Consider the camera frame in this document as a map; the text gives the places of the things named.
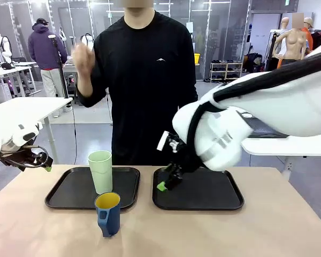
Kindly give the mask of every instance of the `blue cup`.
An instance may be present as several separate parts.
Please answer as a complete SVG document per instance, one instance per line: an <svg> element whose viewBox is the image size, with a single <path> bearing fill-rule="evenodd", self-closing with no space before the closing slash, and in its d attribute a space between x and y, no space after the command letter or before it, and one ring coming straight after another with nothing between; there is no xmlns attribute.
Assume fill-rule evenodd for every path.
<svg viewBox="0 0 321 257"><path fill-rule="evenodd" d="M108 192L95 199L97 224L102 230L103 237L111 237L120 229L120 196Z"/></svg>

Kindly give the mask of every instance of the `hand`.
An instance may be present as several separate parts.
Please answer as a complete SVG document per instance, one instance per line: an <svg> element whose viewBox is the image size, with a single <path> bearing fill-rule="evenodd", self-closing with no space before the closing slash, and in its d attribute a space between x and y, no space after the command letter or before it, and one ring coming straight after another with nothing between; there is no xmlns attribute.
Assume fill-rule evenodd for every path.
<svg viewBox="0 0 321 257"><path fill-rule="evenodd" d="M79 75L88 77L95 65L95 55L85 44L79 43L72 51L74 65Z"/></svg>
<svg viewBox="0 0 321 257"><path fill-rule="evenodd" d="M275 57L279 60L283 60L284 56L283 55L275 55Z"/></svg>

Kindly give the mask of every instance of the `green cup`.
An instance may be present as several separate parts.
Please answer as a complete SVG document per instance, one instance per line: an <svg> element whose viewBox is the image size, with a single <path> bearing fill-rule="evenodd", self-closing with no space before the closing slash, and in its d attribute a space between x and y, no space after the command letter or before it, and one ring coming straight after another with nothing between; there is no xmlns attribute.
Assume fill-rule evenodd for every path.
<svg viewBox="0 0 321 257"><path fill-rule="evenodd" d="M97 151L88 156L88 162L96 193L111 192L113 189L112 154L109 151Z"/></svg>

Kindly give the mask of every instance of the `black long-sleeve shirt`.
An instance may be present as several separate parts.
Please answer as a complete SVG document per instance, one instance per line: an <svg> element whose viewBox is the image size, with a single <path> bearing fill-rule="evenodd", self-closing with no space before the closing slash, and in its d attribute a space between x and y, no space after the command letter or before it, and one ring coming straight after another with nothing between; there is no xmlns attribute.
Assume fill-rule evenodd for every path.
<svg viewBox="0 0 321 257"><path fill-rule="evenodd" d="M112 99L112 160L115 165L167 165L156 149L163 132L173 132L179 107L197 100L193 44L181 23L155 12L143 29L124 17L95 40L91 107L109 88Z"/></svg>

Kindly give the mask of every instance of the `glass wall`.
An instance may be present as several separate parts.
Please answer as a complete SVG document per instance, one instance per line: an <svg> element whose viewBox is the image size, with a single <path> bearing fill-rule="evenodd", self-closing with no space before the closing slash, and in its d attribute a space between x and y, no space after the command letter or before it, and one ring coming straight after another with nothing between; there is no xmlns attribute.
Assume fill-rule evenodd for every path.
<svg viewBox="0 0 321 257"><path fill-rule="evenodd" d="M28 61L27 39L37 18L50 22L56 35L62 28L68 54L86 33L96 38L124 15L114 0L29 0L0 1L0 32L12 44L13 56ZM213 59L241 59L250 0L154 0L154 8L183 25L193 23L194 52L200 54L196 66L198 80L208 77Z"/></svg>
<svg viewBox="0 0 321 257"><path fill-rule="evenodd" d="M290 0L288 5L286 5L286 0L253 0L252 10L270 12L296 12L298 4L299 0Z"/></svg>

